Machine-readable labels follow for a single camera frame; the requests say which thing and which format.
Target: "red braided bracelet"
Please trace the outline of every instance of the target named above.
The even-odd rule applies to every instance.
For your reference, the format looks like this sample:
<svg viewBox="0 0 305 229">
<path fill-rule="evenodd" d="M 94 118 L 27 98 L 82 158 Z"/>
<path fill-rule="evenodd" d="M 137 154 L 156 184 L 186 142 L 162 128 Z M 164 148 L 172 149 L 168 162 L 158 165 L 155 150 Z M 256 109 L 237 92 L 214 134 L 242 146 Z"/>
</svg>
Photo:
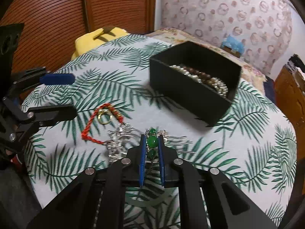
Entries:
<svg viewBox="0 0 305 229">
<path fill-rule="evenodd" d="M 114 117 L 120 122 L 123 123 L 123 116 L 110 104 L 110 103 L 105 103 L 103 105 L 101 105 L 100 107 L 98 107 L 97 109 L 94 110 L 93 114 L 90 117 L 90 120 L 88 121 L 85 129 L 81 132 L 81 138 L 83 140 L 91 140 L 93 143 L 97 143 L 97 144 L 101 144 L 104 145 L 105 141 L 100 141 L 97 139 L 94 139 L 90 136 L 88 136 L 88 132 L 90 130 L 90 126 L 92 121 L 94 120 L 94 117 L 97 115 L 97 113 L 99 112 L 100 109 L 104 109 L 107 108 L 110 110 L 110 112 L 114 115 Z"/>
</svg>

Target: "leaf print tablecloth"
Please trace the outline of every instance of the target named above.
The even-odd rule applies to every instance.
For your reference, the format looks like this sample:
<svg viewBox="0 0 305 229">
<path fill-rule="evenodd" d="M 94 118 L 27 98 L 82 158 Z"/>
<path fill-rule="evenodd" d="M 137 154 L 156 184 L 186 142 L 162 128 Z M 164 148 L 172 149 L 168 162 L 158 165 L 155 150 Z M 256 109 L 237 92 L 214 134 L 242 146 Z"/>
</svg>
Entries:
<svg viewBox="0 0 305 229">
<path fill-rule="evenodd" d="M 57 73 L 73 73 L 73 85 L 39 86 L 24 101 L 29 107 L 70 104 L 78 115 L 73 121 L 41 128 L 26 146 L 26 166 L 36 196 L 45 207 L 86 167 L 107 167 L 106 148 L 85 142 L 80 132 L 94 109 L 112 103 L 133 127 L 165 129 L 170 135 L 187 136 L 180 154 L 197 168 L 221 169 L 279 225 L 296 169 L 295 131 L 281 111 L 253 86 L 241 79 L 235 102 L 214 126 L 149 87 L 149 57 L 170 44 L 141 35 L 128 35 L 101 45 Z M 107 139 L 116 121 L 102 126 L 93 121 L 91 133 Z M 179 228 L 177 189 L 162 188 L 158 167 L 147 174 L 144 186 L 127 188 L 125 219 L 130 228 Z"/>
</svg>

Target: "black box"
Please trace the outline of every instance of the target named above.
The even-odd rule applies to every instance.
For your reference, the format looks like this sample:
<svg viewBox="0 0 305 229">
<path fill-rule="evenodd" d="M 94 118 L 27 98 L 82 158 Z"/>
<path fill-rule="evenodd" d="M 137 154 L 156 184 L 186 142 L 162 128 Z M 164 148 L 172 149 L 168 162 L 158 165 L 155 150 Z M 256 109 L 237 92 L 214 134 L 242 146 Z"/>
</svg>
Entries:
<svg viewBox="0 0 305 229">
<path fill-rule="evenodd" d="M 227 97 L 200 84 L 171 65 L 185 65 L 221 79 L 228 88 Z M 224 56 L 187 41 L 150 58 L 150 86 L 188 109 L 210 126 L 215 125 L 231 106 L 236 94 L 241 67 Z"/>
</svg>

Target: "green bead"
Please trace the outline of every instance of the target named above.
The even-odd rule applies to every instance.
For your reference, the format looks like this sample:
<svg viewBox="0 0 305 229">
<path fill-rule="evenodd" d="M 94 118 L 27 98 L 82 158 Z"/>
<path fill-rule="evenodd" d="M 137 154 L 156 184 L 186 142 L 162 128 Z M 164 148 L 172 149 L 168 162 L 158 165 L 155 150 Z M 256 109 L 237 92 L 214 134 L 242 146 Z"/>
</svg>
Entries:
<svg viewBox="0 0 305 229">
<path fill-rule="evenodd" d="M 149 134 L 150 134 L 150 135 L 156 135 L 156 129 L 151 128 L 151 129 L 149 130 Z"/>
<path fill-rule="evenodd" d="M 147 139 L 147 144 L 149 148 L 155 148 L 158 146 L 158 139 L 156 136 L 149 136 Z"/>
<path fill-rule="evenodd" d="M 148 158 L 149 159 L 154 159 L 154 157 L 156 156 L 156 151 L 154 149 L 151 149 L 149 152 L 148 152 Z"/>
</svg>

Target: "yellow fabric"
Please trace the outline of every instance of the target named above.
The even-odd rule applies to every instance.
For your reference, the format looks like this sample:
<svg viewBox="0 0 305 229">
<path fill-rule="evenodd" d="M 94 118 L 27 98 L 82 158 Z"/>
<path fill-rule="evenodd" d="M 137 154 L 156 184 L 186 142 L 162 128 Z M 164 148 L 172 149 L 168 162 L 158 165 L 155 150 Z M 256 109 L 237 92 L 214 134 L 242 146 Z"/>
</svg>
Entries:
<svg viewBox="0 0 305 229">
<path fill-rule="evenodd" d="M 94 39 L 98 35 L 107 39 L 108 41 L 111 41 L 111 40 L 114 40 L 114 39 L 117 39 L 117 38 L 130 34 L 126 30 L 121 29 L 119 27 L 115 27 L 110 31 L 111 33 L 114 33 L 115 36 L 112 36 L 107 33 L 103 33 L 103 31 L 104 31 L 104 29 L 100 28 L 100 29 L 95 30 L 94 32 L 87 33 L 87 34 L 77 38 L 75 40 L 75 52 L 73 53 L 71 60 L 74 60 L 75 58 L 82 55 L 83 53 L 88 52 L 89 50 L 92 50 L 93 48 L 104 44 L 105 41 L 98 39 L 98 38 Z"/>
</svg>

